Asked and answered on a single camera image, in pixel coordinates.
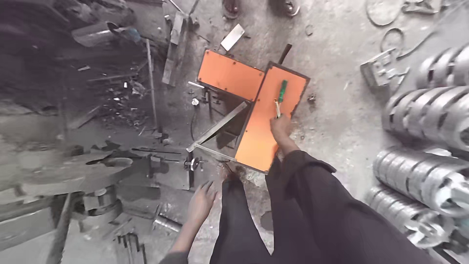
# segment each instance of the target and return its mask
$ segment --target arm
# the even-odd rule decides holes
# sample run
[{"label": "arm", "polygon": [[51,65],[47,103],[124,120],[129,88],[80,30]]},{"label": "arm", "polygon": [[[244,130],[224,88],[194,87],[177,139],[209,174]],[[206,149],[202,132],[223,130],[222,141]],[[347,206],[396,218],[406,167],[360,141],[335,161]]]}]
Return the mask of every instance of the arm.
[{"label": "arm", "polygon": [[207,219],[217,192],[209,193],[213,181],[200,185],[189,202],[187,222],[182,226],[176,242],[160,264],[186,264],[192,243]]},{"label": "arm", "polygon": [[292,146],[288,126],[286,116],[271,121],[285,156],[280,175],[284,196],[297,201],[324,257],[337,264],[430,263],[387,220],[354,199],[332,175],[333,167]]}]

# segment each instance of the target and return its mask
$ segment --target leg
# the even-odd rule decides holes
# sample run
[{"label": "leg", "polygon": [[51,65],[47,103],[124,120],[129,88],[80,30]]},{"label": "leg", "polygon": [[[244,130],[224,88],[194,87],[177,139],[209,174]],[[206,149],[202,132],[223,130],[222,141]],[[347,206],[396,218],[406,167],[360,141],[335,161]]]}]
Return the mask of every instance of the leg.
[{"label": "leg", "polygon": [[272,208],[275,243],[272,257],[279,263],[323,263],[300,207],[294,199],[283,200],[280,196],[277,184],[280,171],[281,162],[275,158],[265,177]]},{"label": "leg", "polygon": [[210,264],[263,264],[271,256],[252,221],[242,182],[231,175],[222,185],[219,235]]}]

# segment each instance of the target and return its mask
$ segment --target metal cylinder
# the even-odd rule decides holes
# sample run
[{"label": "metal cylinder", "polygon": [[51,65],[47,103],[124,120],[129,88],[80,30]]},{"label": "metal cylinder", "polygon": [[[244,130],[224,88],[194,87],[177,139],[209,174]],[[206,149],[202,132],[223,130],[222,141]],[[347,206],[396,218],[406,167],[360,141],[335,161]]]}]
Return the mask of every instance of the metal cylinder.
[{"label": "metal cylinder", "polygon": [[365,200],[418,248],[431,248],[449,241],[455,229],[452,218],[411,201],[385,186],[373,187]]},{"label": "metal cylinder", "polygon": [[450,217],[469,216],[465,169],[469,162],[461,159],[397,147],[380,152],[373,164],[380,182]]},{"label": "metal cylinder", "polygon": [[469,86],[437,87],[393,96],[383,128],[402,136],[469,151]]}]

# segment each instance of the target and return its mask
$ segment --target debris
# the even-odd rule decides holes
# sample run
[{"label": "debris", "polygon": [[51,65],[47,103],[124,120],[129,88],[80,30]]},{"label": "debris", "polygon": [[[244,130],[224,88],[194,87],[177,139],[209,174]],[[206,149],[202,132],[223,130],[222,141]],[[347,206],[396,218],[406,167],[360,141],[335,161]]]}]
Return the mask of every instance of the debris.
[{"label": "debris", "polygon": [[304,29],[304,32],[306,33],[306,36],[311,36],[313,34],[313,25],[309,24],[306,26]]},{"label": "debris", "polygon": [[227,35],[227,37],[222,40],[221,45],[224,47],[226,51],[229,51],[233,45],[241,38],[244,34],[245,30],[241,27],[241,25],[237,24],[233,30]]},{"label": "debris", "polygon": [[140,98],[145,95],[146,89],[141,83],[132,80],[130,85],[132,86],[132,94],[138,94]]},{"label": "debris", "polygon": [[88,65],[86,65],[86,66],[84,66],[84,67],[81,67],[81,68],[77,69],[77,71],[89,70],[89,69],[91,69],[91,67],[88,66]]},{"label": "debris", "polygon": [[68,129],[78,129],[86,124],[88,121],[92,120],[101,109],[101,106],[97,106],[86,113],[84,116],[80,116],[68,124]]}]

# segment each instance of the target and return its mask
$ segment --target metal sheet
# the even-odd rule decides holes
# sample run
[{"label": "metal sheet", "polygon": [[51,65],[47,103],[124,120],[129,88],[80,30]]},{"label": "metal sheet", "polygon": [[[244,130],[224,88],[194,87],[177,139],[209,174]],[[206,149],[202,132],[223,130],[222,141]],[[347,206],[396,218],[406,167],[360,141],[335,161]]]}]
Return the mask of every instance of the metal sheet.
[{"label": "metal sheet", "polygon": [[55,229],[47,207],[0,222],[0,251],[19,245]]},{"label": "metal sheet", "polygon": [[432,104],[441,94],[447,92],[450,87],[434,88],[422,94],[414,103],[409,111],[407,118],[408,132],[415,136],[424,139],[422,118],[425,116],[427,106]]},{"label": "metal sheet", "polygon": [[460,49],[450,48],[445,51],[441,58],[436,62],[433,70],[433,80],[436,87],[448,86],[449,63],[452,62]]},{"label": "metal sheet", "polygon": [[464,86],[469,84],[469,46],[466,46],[456,57],[453,74],[455,85]]},{"label": "metal sheet", "polygon": [[383,114],[381,116],[381,123],[383,125],[384,130],[388,130],[388,131],[391,130],[391,117],[393,115],[392,111],[393,111],[394,107],[396,107],[399,104],[399,102],[402,100],[402,98],[404,98],[405,96],[407,96],[411,92],[412,91],[408,91],[408,92],[400,93],[400,94],[395,94],[394,96],[391,97],[391,99],[389,99],[388,103],[386,104],[386,106],[383,110]]},{"label": "metal sheet", "polygon": [[400,133],[407,134],[407,128],[404,125],[404,118],[406,117],[411,103],[417,100],[422,94],[428,90],[417,90],[409,93],[404,97],[399,104],[395,107],[395,114],[393,116],[392,130]]},{"label": "metal sheet", "polygon": [[447,113],[449,107],[457,102],[456,99],[469,93],[468,87],[456,87],[440,95],[428,108],[423,123],[425,137],[435,141],[444,142],[440,135],[440,120]]}]

